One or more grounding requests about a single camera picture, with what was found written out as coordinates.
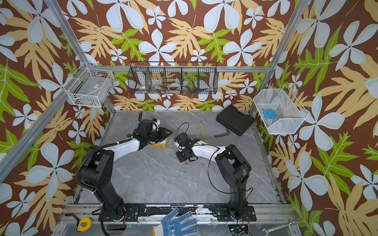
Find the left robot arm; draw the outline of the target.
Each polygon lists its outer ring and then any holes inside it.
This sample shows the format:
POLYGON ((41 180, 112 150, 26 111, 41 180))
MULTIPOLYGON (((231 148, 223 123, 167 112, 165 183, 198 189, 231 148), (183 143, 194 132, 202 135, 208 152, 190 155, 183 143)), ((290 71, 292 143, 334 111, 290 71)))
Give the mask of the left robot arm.
POLYGON ((147 145, 166 145, 172 131, 161 127, 157 119, 139 118, 137 128, 125 139, 114 143, 89 147, 76 172, 76 181, 91 191, 102 206, 100 215, 118 221, 125 217, 124 200, 111 183, 113 163, 147 145))

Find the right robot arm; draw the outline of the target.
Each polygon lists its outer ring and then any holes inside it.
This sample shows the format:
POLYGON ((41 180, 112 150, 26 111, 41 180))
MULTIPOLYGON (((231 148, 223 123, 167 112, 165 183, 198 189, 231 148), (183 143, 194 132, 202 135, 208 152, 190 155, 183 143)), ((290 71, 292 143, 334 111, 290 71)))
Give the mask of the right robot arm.
POLYGON ((224 147, 208 144, 200 139, 192 140, 186 133, 179 134, 174 143, 178 148, 176 156, 180 162, 196 161, 203 157, 209 163, 214 161, 217 164, 221 176, 230 187, 228 192, 219 189, 217 191, 230 195, 230 215, 236 220, 242 219, 247 213, 247 192, 253 189, 247 189, 252 167, 240 150, 233 144, 224 147))

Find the grey allen wrench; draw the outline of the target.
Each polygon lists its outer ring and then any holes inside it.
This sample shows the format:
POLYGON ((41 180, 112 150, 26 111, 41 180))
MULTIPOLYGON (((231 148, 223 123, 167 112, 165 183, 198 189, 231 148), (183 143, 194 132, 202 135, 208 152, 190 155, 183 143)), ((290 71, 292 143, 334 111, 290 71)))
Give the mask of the grey allen wrench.
POLYGON ((225 133, 216 134, 214 137, 220 138, 220 137, 224 137, 224 136, 228 136, 228 135, 230 135, 230 130, 226 129, 225 133))

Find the black plastic tool case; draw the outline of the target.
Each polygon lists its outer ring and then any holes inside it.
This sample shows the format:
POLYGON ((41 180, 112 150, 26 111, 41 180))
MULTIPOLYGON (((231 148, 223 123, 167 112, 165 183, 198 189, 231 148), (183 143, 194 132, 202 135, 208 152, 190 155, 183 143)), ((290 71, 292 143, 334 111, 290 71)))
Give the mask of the black plastic tool case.
POLYGON ((236 135, 242 136, 255 122, 255 118, 230 105, 217 115, 216 121, 236 135))

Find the blue dotted work glove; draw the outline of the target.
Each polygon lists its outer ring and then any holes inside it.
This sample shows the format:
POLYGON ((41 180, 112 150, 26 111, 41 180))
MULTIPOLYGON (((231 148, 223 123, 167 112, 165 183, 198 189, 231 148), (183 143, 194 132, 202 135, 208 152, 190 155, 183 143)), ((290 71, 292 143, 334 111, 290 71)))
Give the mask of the blue dotted work glove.
POLYGON ((178 216, 179 209, 173 209, 161 223, 152 228, 153 236, 193 236, 197 234, 197 220, 193 213, 188 211, 178 216))

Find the blue object in basket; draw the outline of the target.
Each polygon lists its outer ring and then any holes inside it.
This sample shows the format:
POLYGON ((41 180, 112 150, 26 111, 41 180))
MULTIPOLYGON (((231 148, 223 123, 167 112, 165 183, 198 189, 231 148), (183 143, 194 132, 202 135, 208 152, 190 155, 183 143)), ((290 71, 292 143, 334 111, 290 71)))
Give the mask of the blue object in basket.
POLYGON ((268 120, 273 120, 276 118, 275 111, 270 109, 263 109, 263 115, 268 120))

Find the silver spanner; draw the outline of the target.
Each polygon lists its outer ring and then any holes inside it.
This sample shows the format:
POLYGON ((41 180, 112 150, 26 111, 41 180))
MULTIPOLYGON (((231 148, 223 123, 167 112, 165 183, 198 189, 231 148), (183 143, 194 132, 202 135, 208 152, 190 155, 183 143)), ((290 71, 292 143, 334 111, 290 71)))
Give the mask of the silver spanner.
POLYGON ((274 227, 271 227, 271 228, 263 228, 262 232, 264 233, 265 236, 268 236, 273 231, 276 231, 276 230, 279 230, 279 229, 282 229, 282 228, 285 228, 285 227, 293 226, 294 224, 296 224, 295 221, 290 221, 289 223, 274 226, 274 227))

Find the yellow tape measure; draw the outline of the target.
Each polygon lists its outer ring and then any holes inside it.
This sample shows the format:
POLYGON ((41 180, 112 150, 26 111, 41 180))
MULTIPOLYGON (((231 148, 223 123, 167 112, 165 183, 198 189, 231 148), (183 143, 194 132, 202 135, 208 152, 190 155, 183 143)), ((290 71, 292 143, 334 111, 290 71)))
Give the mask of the yellow tape measure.
POLYGON ((77 231, 78 232, 86 232, 90 230, 90 228, 93 225, 93 220, 88 217, 82 217, 81 219, 78 220, 77 223, 77 231))

